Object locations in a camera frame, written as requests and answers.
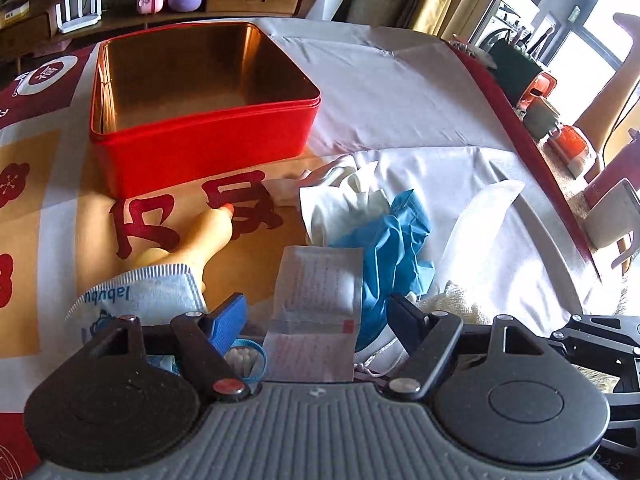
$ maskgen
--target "red box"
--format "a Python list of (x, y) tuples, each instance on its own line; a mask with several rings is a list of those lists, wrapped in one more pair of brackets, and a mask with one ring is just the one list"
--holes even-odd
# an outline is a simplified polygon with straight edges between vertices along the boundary
[(116, 198), (299, 155), (320, 91), (247, 22), (188, 23), (100, 45), (90, 138)]

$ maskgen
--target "wooden drawer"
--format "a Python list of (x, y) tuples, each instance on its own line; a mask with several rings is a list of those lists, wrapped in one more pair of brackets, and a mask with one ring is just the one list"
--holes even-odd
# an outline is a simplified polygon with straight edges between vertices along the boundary
[(207, 0), (207, 12), (285, 14), (296, 12), (298, 0)]
[(49, 15), (39, 14), (0, 30), (0, 57), (23, 56), (51, 37)]

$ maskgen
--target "silver screw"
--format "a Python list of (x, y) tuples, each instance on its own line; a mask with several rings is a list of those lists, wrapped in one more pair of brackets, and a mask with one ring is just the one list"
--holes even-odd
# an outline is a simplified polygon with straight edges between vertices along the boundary
[(221, 395), (240, 395), (244, 383), (240, 379), (220, 379), (213, 383), (213, 390)]
[(420, 383), (409, 377), (398, 377), (389, 381), (389, 387), (396, 394), (416, 394), (420, 391)]

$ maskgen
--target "red table edge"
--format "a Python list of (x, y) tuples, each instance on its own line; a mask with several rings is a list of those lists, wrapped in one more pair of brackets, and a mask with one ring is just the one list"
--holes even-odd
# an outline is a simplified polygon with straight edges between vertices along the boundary
[(545, 159), (542, 157), (542, 154), (540, 153), (540, 150), (538, 150), (535, 142), (529, 135), (529, 132), (513, 111), (513, 107), (511, 107), (511, 103), (508, 101), (506, 95), (495, 81), (492, 74), (478, 60), (461, 50), (453, 48), (449, 43), (447, 43), (447, 46), (454, 54), (456, 54), (456, 56), (458, 56), (462, 65), (478, 85), (478, 88), (484, 95), (484, 98), (493, 109), (495, 115), (502, 124), (502, 127), (511, 139), (518, 156), (529, 169), (538, 185), (542, 188), (542, 191), (558, 213), (558, 216), (568, 231), (571, 240), (574, 242), (576, 249), (578, 249), (580, 256), (586, 263), (590, 263), (593, 266), (593, 270), (596, 272), (596, 275), (601, 279), (600, 273), (598, 272), (598, 268), (593, 259), (593, 255), (591, 254), (586, 235), (578, 224), (574, 213), (571, 211), (571, 208), (564, 198), (564, 194), (562, 193), (560, 186), (558, 186), (556, 178), (553, 176), (553, 173), (551, 173), (551, 170), (546, 164)]

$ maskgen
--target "orange toy tip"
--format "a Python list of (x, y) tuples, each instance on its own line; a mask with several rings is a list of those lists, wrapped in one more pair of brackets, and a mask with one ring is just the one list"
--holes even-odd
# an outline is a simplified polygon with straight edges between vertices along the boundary
[(222, 206), (220, 206), (220, 209), (226, 209), (229, 212), (229, 218), (234, 215), (235, 209), (232, 204), (223, 204)]

